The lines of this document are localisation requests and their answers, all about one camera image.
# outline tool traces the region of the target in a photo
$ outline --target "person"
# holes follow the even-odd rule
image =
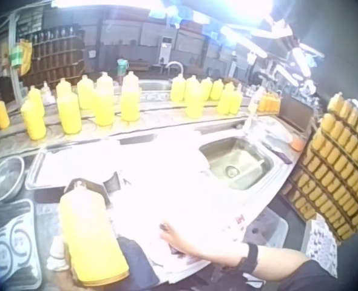
[[[230,268],[245,264],[249,249],[258,249],[252,275],[266,281],[279,281],[279,291],[340,291],[343,288],[319,263],[303,253],[290,249],[253,246],[233,241],[215,241],[199,233],[195,236],[178,232],[172,224],[164,222],[160,234],[179,252],[196,256]]]

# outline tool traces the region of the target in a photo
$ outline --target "faucet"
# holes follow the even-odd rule
[[[180,67],[180,73],[183,74],[183,71],[184,71],[183,65],[180,62],[177,62],[177,61],[169,62],[168,64],[166,64],[166,68],[169,68],[172,65],[178,65]]]

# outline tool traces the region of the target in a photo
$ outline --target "sink drain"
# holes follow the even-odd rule
[[[236,176],[238,176],[240,174],[240,171],[238,170],[238,168],[234,167],[234,166],[227,166],[225,168],[225,174],[226,176],[228,176],[228,178],[234,178]]]

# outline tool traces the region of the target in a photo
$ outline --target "bottle rack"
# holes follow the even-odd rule
[[[84,72],[84,31],[77,25],[54,27],[24,36],[33,44],[28,74],[21,77],[27,86],[47,81],[55,89],[61,78],[76,85]]]
[[[315,213],[322,215],[341,242],[358,231],[358,152],[354,152],[358,148],[358,142],[355,144],[358,140],[358,117],[355,128],[347,122],[350,113],[344,118],[331,110],[329,114],[334,119],[328,119],[327,124],[325,119],[322,120],[281,193],[302,219],[309,220]],[[337,136],[332,132],[336,126],[334,120],[338,122],[337,131],[340,132]],[[345,129],[350,131],[346,141],[340,139]],[[348,147],[352,136],[356,139],[353,138],[352,146]],[[348,170],[345,166],[337,166],[341,158],[343,163],[338,165],[346,163]]]

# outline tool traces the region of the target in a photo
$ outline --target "metal bowl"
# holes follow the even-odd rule
[[[24,168],[24,160],[19,156],[0,163],[0,201],[11,201],[19,193],[24,182]]]

